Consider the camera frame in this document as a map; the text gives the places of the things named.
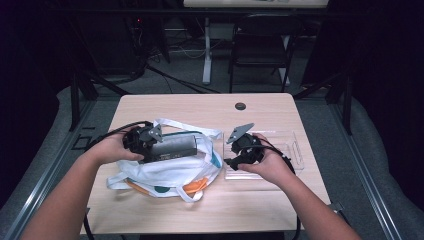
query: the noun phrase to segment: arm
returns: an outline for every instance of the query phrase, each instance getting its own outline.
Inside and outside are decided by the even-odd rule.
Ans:
[[[27,225],[22,239],[79,238],[88,198],[100,166],[120,159],[143,158],[142,155],[124,149],[124,131],[105,138],[75,161],[41,204]]]
[[[281,157],[272,150],[264,150],[264,158],[260,164],[239,164],[238,168],[257,173],[283,190],[311,239],[360,239],[356,232],[294,175]]]

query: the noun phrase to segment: dark background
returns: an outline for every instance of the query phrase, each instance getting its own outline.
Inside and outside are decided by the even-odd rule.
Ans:
[[[1,119],[6,128],[1,143],[1,205],[37,153],[58,110],[56,94],[69,86],[75,70],[130,75],[139,67],[140,54],[129,41],[125,22],[68,22],[47,15],[40,2],[9,1],[1,6]],[[355,13],[373,8],[384,13],[386,21],[370,38],[374,45],[363,53],[353,74],[354,97],[366,108],[383,139],[391,174],[405,195],[424,209],[424,28],[420,25],[424,7],[419,1],[396,3],[332,0],[328,11]],[[114,1],[109,4],[105,7],[120,6]],[[324,21],[304,84],[323,81],[340,71],[355,53],[355,41],[367,24]]]

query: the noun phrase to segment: orange stripe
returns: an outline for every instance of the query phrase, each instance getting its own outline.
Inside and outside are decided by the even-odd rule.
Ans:
[[[139,192],[141,192],[141,193],[144,193],[144,194],[150,195],[150,194],[149,194],[149,191],[147,191],[146,189],[144,189],[144,188],[142,188],[142,187],[138,186],[137,184],[135,184],[135,183],[133,183],[133,182],[131,182],[131,181],[128,181],[128,180],[126,180],[126,179],[125,179],[124,181],[128,184],[128,186],[130,186],[130,187],[134,188],[135,190],[137,190],[137,191],[139,191]]]
[[[191,182],[183,187],[186,193],[195,193],[207,187],[208,178],[204,177],[198,181]]]

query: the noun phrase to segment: hand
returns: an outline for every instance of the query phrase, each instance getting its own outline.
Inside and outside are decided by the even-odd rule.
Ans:
[[[253,135],[261,139],[262,145],[269,146],[267,139],[262,134],[254,133]],[[284,183],[286,178],[295,176],[282,157],[270,149],[264,149],[264,157],[261,163],[242,163],[238,165],[238,168],[243,171],[259,174],[263,179],[277,186],[280,183]]]
[[[125,149],[122,142],[122,138],[125,133],[134,127],[123,129],[122,131],[103,139],[90,148],[90,150],[85,152],[84,155],[89,155],[94,158],[100,165],[116,162],[118,160],[142,160],[144,158],[143,155],[132,153],[130,150]]]

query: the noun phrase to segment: right hand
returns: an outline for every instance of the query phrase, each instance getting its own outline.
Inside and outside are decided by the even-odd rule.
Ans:
[[[254,133],[253,135],[261,139],[262,145],[269,146],[269,144],[264,141],[267,139],[262,134]],[[295,176],[282,157],[270,149],[264,149],[264,157],[260,163],[241,163],[238,165],[238,168],[243,171],[259,174],[263,179],[277,186],[286,182],[286,179]]]

